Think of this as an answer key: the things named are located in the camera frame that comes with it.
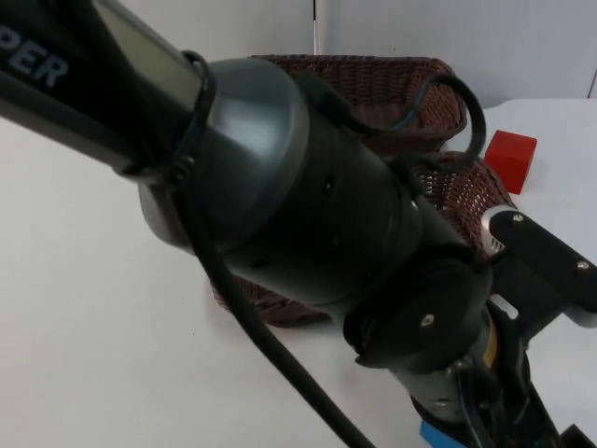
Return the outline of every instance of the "brown wicker basket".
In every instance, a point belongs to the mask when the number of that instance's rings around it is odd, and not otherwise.
[[[451,164],[462,157],[460,152],[440,152],[427,157],[440,164]],[[480,259],[485,257],[480,238],[480,220],[483,213],[496,205],[514,206],[497,175],[482,161],[477,161],[470,169],[455,173],[441,174],[428,168],[415,168],[416,174],[425,185],[425,196],[438,212],[475,249]],[[237,277],[239,284],[254,304],[263,320],[276,327],[297,325],[327,319],[300,303],[290,301],[264,287]],[[217,291],[215,298],[223,305]]]
[[[373,56],[271,55],[267,59],[294,76],[311,70],[341,93],[361,120],[388,127],[399,119],[423,82],[435,74],[452,73],[439,59]],[[431,152],[466,126],[465,106],[445,86],[434,86],[409,126],[398,133],[364,139],[380,155]]]

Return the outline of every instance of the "blue tape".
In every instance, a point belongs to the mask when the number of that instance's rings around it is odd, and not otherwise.
[[[421,437],[431,445],[431,448],[465,448],[463,445],[451,439],[446,434],[438,431],[427,422],[421,422]]]

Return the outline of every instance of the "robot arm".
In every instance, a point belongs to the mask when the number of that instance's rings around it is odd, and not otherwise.
[[[345,127],[375,130],[313,79],[256,59],[207,64],[116,2],[0,0],[0,17],[0,113],[139,183],[153,232],[200,258],[257,347],[349,446],[372,445],[258,322],[229,272],[330,314],[357,362],[390,370],[456,440],[566,446],[524,349],[559,313],[590,321],[590,263],[509,211],[488,217],[488,247],[502,250],[478,263],[407,161],[388,165],[361,145]],[[439,81],[463,95],[480,150],[479,103],[458,79]],[[529,235],[559,250],[559,269],[573,262],[586,275],[534,264]],[[549,282],[521,296],[529,270]],[[489,302],[494,290],[518,322]]]

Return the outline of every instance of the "white backdrop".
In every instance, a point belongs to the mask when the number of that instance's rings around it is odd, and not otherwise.
[[[122,0],[180,49],[207,60],[312,53],[312,4],[277,0]]]
[[[597,68],[592,0],[318,0],[322,53],[430,56],[485,106],[586,98]]]

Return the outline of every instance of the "red block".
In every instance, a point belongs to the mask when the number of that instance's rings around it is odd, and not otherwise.
[[[536,146],[536,138],[496,131],[485,152],[485,163],[497,173],[510,193],[521,194]]]

